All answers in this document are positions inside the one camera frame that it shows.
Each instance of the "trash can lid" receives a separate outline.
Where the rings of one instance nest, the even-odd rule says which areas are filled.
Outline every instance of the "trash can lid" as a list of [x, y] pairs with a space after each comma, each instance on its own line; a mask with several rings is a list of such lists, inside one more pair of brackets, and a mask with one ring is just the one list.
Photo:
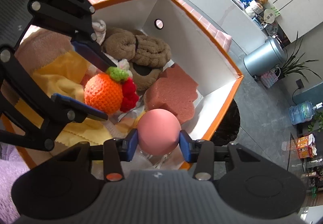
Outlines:
[[279, 42], [277, 39], [270, 38], [270, 44], [277, 55], [278, 59], [281, 61], [281, 63], [284, 63], [286, 61], [287, 55], [285, 51], [282, 49], [280, 46]]

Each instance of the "gray cylindrical trash can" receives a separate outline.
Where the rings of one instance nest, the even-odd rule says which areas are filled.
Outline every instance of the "gray cylindrical trash can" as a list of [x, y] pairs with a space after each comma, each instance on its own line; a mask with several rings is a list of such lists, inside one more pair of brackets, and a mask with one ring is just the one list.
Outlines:
[[276, 64], [286, 61], [286, 53], [276, 39], [270, 38], [243, 59], [244, 65], [251, 76], [261, 76]]

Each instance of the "pink sponge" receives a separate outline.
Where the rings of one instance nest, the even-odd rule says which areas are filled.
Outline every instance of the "pink sponge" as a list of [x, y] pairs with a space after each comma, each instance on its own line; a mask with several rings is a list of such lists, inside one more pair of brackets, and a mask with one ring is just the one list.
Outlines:
[[180, 124], [194, 116], [193, 101], [197, 98], [198, 84], [176, 63], [168, 67], [146, 91], [146, 110], [161, 108], [170, 111]]
[[178, 145], [180, 123], [169, 111], [154, 109], [145, 113], [137, 125], [138, 144], [150, 155], [165, 155]]

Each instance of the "power cord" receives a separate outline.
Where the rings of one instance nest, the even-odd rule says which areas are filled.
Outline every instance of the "power cord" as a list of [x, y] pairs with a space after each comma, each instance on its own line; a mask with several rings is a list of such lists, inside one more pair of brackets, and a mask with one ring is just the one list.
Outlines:
[[294, 97], [294, 93], [297, 91], [297, 90], [299, 90], [300, 88], [297, 88], [294, 92], [293, 92], [293, 95], [292, 95], [292, 101], [293, 101], [293, 103], [294, 104], [296, 104], [295, 102], [294, 102], [294, 99], [293, 99], [293, 97]]

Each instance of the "crocheted orange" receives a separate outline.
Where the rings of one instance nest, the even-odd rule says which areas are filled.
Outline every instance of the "crocheted orange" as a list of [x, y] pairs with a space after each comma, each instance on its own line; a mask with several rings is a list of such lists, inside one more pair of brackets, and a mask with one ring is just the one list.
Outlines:
[[108, 74], [100, 73], [92, 77], [84, 89], [85, 104], [108, 115], [120, 109], [122, 99], [122, 85]]

